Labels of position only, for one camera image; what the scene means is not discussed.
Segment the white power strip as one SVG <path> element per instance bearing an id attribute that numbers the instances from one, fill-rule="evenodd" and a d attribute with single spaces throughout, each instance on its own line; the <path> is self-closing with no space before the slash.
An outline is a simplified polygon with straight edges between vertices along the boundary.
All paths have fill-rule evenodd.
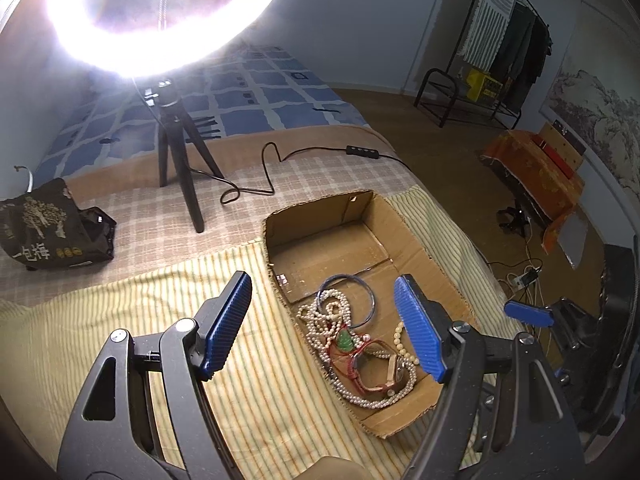
<path id="1" fill-rule="evenodd" d="M 527 288 L 538 280 L 540 271 L 540 266 L 526 266 L 522 274 L 510 275 L 508 277 L 508 282 L 517 290 Z"/>

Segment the black tripod stand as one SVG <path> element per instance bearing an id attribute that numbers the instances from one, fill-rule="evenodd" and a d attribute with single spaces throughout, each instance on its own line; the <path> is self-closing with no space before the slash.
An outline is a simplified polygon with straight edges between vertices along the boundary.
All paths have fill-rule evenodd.
<path id="1" fill-rule="evenodd" d="M 193 168 L 184 137 L 187 136 L 191 140 L 201 159 L 204 160 L 205 166 L 209 169 L 209 177 L 223 179 L 224 174 L 198 132 L 194 119 L 186 111 L 180 93 L 170 78 L 161 79 L 144 91 L 141 91 L 134 82 L 134 90 L 158 125 L 158 183 L 161 188 L 168 185 L 168 160 L 171 159 L 194 230 L 197 233 L 203 233 L 205 221 L 198 203 L 192 177 Z"/>

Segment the black clothes rack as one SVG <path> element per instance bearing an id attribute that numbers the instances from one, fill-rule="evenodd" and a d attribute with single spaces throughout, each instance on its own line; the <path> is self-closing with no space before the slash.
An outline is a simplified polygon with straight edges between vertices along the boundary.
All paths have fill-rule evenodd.
<path id="1" fill-rule="evenodd" d="M 549 25 L 530 0 L 472 0 L 447 65 L 454 98 L 489 125 L 516 126 L 551 52 Z"/>

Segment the yellow striped cloth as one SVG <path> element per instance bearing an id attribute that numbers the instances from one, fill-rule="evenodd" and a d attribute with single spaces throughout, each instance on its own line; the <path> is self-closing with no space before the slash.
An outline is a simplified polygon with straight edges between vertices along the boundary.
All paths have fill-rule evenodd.
<path id="1" fill-rule="evenodd" d="M 512 338 L 521 328 L 504 314 L 506 296 L 469 237 L 420 186 L 390 197 L 326 196 L 278 210 L 259 229 L 256 240 L 43 304 L 2 302 L 2 400 L 44 460 L 58 459 L 78 393 L 114 330 L 160 333 L 238 271 L 252 279 L 252 301 L 205 391 L 249 479 L 291 479 L 324 456 L 397 479 L 430 423 L 440 393 L 430 376 L 384 410 L 358 408 L 334 391 L 297 316 L 329 276 L 361 276 L 340 289 L 360 332 L 376 341 L 394 339 L 393 288 L 405 273 L 450 318 L 481 333 Z"/>

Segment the blue patterned quilt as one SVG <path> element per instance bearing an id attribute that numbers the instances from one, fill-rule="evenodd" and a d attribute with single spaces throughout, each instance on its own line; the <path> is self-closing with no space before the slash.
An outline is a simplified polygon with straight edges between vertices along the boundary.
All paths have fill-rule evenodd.
<path id="1" fill-rule="evenodd" d="M 309 68 L 279 47 L 240 47 L 176 78 L 186 111 L 206 140 L 365 121 Z M 42 185 L 157 150 L 160 112 L 134 86 L 92 90 L 66 120 L 35 171 Z"/>

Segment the dark blue thin bangle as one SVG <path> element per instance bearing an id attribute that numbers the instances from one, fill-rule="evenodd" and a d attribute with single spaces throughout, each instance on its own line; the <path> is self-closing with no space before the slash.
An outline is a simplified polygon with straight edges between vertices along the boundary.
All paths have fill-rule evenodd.
<path id="1" fill-rule="evenodd" d="M 338 288 L 339 284 L 345 283 L 357 285 L 368 297 L 369 310 L 367 310 L 366 316 L 360 320 L 354 318 L 354 308 L 347 292 Z M 336 299 L 341 305 L 343 320 L 349 330 L 358 330 L 358 328 L 370 324 L 378 312 L 378 302 L 372 287 L 363 278 L 354 274 L 339 273 L 329 276 L 320 285 L 316 298 L 319 307 L 323 307 L 330 299 Z"/>

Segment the black metal chair frame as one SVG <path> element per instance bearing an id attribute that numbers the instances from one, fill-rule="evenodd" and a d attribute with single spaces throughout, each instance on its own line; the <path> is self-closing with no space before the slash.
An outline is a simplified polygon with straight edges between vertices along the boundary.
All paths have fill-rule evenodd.
<path id="1" fill-rule="evenodd" d="M 439 128 L 448 122 L 470 124 L 470 113 L 462 104 L 460 84 L 444 70 L 432 67 L 426 71 L 413 106 L 417 110 L 427 112 Z"/>

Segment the black snack bag gold print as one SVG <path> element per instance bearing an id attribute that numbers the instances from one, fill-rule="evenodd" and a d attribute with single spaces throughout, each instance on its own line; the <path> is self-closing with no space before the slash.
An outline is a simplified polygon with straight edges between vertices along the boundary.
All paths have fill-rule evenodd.
<path id="1" fill-rule="evenodd" d="M 111 261 L 116 226 L 98 207 L 79 208 L 61 178 L 1 203 L 1 248 L 29 270 Z"/>

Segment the brown cardboard box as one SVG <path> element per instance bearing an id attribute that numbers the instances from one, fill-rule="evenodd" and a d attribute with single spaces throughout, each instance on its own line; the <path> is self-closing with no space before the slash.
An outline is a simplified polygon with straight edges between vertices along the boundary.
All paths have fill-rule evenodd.
<path id="1" fill-rule="evenodd" d="M 393 284 L 411 274 L 428 298 L 455 320 L 476 318 L 435 248 L 409 224 L 397 196 L 372 191 L 312 200 L 270 214 L 264 221 L 269 277 L 281 304 L 295 313 L 330 276 L 344 292 L 360 330 L 386 344 L 399 315 Z"/>

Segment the landscape wall painting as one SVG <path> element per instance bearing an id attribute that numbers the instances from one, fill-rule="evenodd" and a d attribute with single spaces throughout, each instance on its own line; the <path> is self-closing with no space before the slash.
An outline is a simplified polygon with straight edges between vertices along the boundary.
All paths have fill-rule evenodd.
<path id="1" fill-rule="evenodd" d="M 639 32 L 582 0 L 553 58 L 544 110 L 578 136 L 639 208 Z"/>

